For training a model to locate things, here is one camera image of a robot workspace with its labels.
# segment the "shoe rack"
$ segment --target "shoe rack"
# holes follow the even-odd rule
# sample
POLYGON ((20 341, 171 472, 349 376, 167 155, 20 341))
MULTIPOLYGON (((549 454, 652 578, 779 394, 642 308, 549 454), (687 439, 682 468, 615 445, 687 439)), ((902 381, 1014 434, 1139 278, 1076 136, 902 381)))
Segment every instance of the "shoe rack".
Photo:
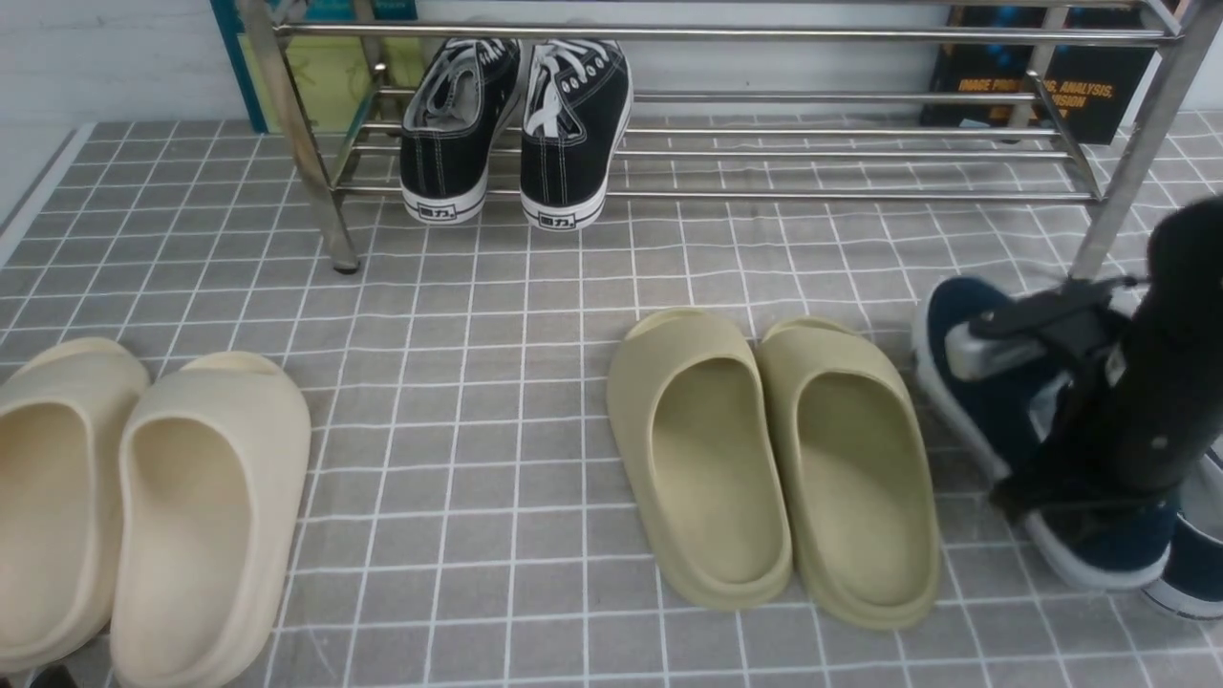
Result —
MULTIPOLYGON (((361 265, 352 240, 345 226, 340 207, 351 196, 399 196, 396 183, 369 183, 355 180, 357 161, 371 155, 397 155, 395 136, 406 99, 413 90, 390 82, 383 54, 383 38, 451 38, 493 37, 543 40, 548 38, 605 38, 616 40, 736 40, 736 42, 862 42, 862 43, 959 43, 959 44, 1013 44, 1032 45, 1022 89, 1016 93, 883 93, 883 92, 659 92, 637 90, 635 103, 789 103, 789 104, 998 104, 1013 105, 1013 115, 1007 127, 956 128, 956 127, 879 127, 848 128, 797 126, 758 127, 634 127, 627 134, 662 142, 656 149, 620 150, 621 158, 648 159, 810 159, 815 163, 828 160, 855 160, 862 163, 1030 163, 1054 161, 1064 165, 1073 182, 1071 191, 1014 191, 996 192, 981 189, 830 189, 810 191, 750 191, 728 188, 724 191, 610 191, 618 199, 670 199, 670 200, 759 200, 759 202, 832 202, 857 200, 871 203, 1004 203, 1004 204, 1080 204, 1086 205, 1091 224, 1075 255, 1070 274, 1092 277, 1104 262, 1121 221, 1146 177, 1161 143, 1172 126, 1189 92, 1197 68, 1211 43, 1223 24, 1223 0, 1192 0, 1188 11, 1178 20, 1159 0, 877 0, 872 5, 893 4, 959 4, 959 5, 1026 5, 1048 7, 1042 28, 972 28, 972 27, 896 27, 854 28, 822 26, 786 27, 709 27, 709 26, 609 26, 609 24, 508 24, 508 23, 429 23, 383 22, 374 20, 372 0, 351 0, 355 22, 308 22, 294 18, 300 12, 302 0, 238 0, 238 10, 246 24, 247 38, 254 51, 259 71, 275 104, 281 131, 292 149, 297 171, 309 197, 309 204, 323 232, 324 247, 338 271, 356 273, 361 265), (1063 28, 1069 6, 1137 9, 1144 17, 1144 27, 1136 29, 1070 29, 1063 28), (298 35, 360 37, 371 75, 371 87, 349 128, 340 153, 328 169, 319 153, 318 142, 309 119, 302 108, 297 84, 289 66, 286 48, 298 35), (1134 132, 1121 153, 1115 171, 1107 186, 1102 187, 1084 155, 1079 142, 1071 136, 1059 115, 1053 98, 1044 88, 1043 77, 1058 45, 1084 46, 1145 46, 1153 48, 1161 62, 1141 103, 1134 132), (1031 114, 1040 112, 1051 123, 1030 126, 1031 114), (906 142, 922 139, 931 143, 928 150, 888 149, 861 150, 846 144, 832 148, 759 148, 752 150, 670 150, 665 148, 668 137, 748 137, 748 138, 896 138, 906 142), (1043 141, 1047 147, 1038 150, 967 149, 949 150, 938 145, 947 139, 955 141, 1043 141)), ((500 148, 499 155, 514 155, 517 150, 500 148)), ((497 188, 490 194, 517 194, 517 189, 497 188)))

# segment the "olive green slide sandal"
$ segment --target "olive green slide sandal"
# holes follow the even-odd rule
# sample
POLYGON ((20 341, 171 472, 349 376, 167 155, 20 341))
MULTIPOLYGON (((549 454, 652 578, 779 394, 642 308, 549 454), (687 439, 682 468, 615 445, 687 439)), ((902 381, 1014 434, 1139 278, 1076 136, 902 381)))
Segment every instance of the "olive green slide sandal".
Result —
POLYGON ((110 622, 125 688, 219 688, 272 634, 306 483, 306 400, 225 352, 159 380, 119 445, 124 543, 110 622))
POLYGON ((912 626, 938 595, 938 521, 909 392, 868 340, 813 317, 756 351, 807 593, 872 629, 912 626))
POLYGON ((148 385, 136 357, 91 336, 0 386, 0 677, 62 659, 110 618, 119 436, 148 385))
POLYGON ((734 323, 638 321, 612 359, 608 415, 663 578, 714 610, 767 602, 793 571, 759 373, 734 323))

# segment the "black sneaker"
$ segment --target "black sneaker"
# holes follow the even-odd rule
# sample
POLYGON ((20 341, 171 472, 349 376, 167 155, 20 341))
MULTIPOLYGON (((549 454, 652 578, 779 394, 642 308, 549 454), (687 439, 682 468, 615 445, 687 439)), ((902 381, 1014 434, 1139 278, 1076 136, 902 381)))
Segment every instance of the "black sneaker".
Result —
POLYGON ((582 229, 603 211, 632 76, 614 40, 548 40, 531 55, 522 115, 522 209, 534 226, 582 229))
POLYGON ((404 115, 399 180, 413 218, 476 216, 488 188, 488 152, 521 98, 522 44, 453 38, 433 56, 404 115))

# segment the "canvas sneaker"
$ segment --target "canvas sneaker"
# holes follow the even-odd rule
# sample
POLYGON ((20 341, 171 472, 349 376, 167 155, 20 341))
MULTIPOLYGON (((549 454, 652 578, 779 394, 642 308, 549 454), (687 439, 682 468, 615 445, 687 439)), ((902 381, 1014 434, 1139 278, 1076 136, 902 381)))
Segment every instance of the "canvas sneaker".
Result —
POLYGON ((404 115, 399 178, 413 218, 471 219, 484 204, 488 156, 521 98, 522 45, 451 38, 433 56, 404 115))
POLYGON ((522 123, 522 209, 555 231, 598 218, 632 108, 632 77, 614 40, 555 39, 534 48, 522 123))
MULTIPOLYGON (((1011 302, 981 279, 953 276, 926 298, 912 329, 917 385, 991 484, 1036 457, 1047 434, 1043 429, 1057 411, 1057 391, 1069 380, 1051 357, 974 382, 950 373, 945 341, 951 328, 1011 302)), ((1081 489, 1090 500, 1090 486, 1081 489)), ((1113 512, 1108 518, 1091 510, 1037 511, 1024 518, 1024 525, 1049 567, 1071 588, 1135 590, 1158 579, 1168 563, 1174 502, 1113 512)))
POLYGON ((1190 621, 1223 620, 1223 462, 1213 451, 1180 486, 1172 557, 1142 590, 1159 610, 1190 621))

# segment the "white sneaker sole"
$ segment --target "white sneaker sole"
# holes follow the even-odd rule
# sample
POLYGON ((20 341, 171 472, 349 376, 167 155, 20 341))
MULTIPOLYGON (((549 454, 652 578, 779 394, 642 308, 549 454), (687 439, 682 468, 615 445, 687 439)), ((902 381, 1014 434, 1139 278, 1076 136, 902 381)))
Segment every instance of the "white sneaker sole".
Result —
MULTIPOLYGON (((926 320, 929 314, 929 298, 925 298, 917 308, 917 317, 912 326, 912 349, 917 359, 917 385, 926 392, 934 408, 943 420, 951 426, 951 430, 969 447, 974 459, 981 472, 989 480, 989 485, 1010 475, 1010 467, 994 453, 993 447, 985 435, 977 430, 972 419, 960 408, 960 404, 947 389, 938 369, 934 365, 934 354, 929 348, 929 336, 926 330, 926 320)), ((1044 517, 1033 512, 1024 518, 1024 528, 1040 550, 1041 556, 1048 562, 1049 568, 1058 574, 1066 585, 1077 590, 1136 590, 1158 580, 1168 565, 1172 549, 1164 550, 1159 561, 1137 571, 1114 572, 1093 567, 1071 552, 1049 529, 1044 517)))
POLYGON ((574 205, 547 205, 532 200, 526 193, 522 193, 522 213, 527 216, 531 226, 547 231, 577 231, 594 224, 594 220, 603 213, 603 203, 608 196, 608 177, 612 176, 612 161, 615 160, 615 152, 623 142, 625 130, 629 128, 629 112, 632 110, 631 68, 627 76, 629 97, 620 110, 620 123, 616 125, 615 145, 612 147, 612 152, 608 155, 608 167, 603 172, 603 183, 599 186, 599 189, 594 192, 594 196, 574 205))
POLYGON ((1157 611, 1188 621, 1223 620, 1223 601, 1208 602, 1177 590, 1164 580, 1156 580, 1142 590, 1142 599, 1157 611))
MULTIPOLYGON (((517 110, 521 99, 522 89, 515 87, 514 93, 510 94, 510 101, 501 110, 501 119, 497 122, 497 130, 493 132, 489 156, 492 155, 492 147, 497 145, 498 139, 505 132, 505 127, 510 125, 510 119, 514 116, 515 110, 517 110)), ((445 198, 427 198, 413 193, 404 185, 404 177, 400 176, 399 189, 404 194, 404 205, 407 207, 407 214, 412 215, 419 222, 435 225, 462 224, 475 218, 484 208, 484 197, 488 193, 488 166, 489 160, 486 160, 484 174, 479 175, 479 181, 470 191, 445 198)))

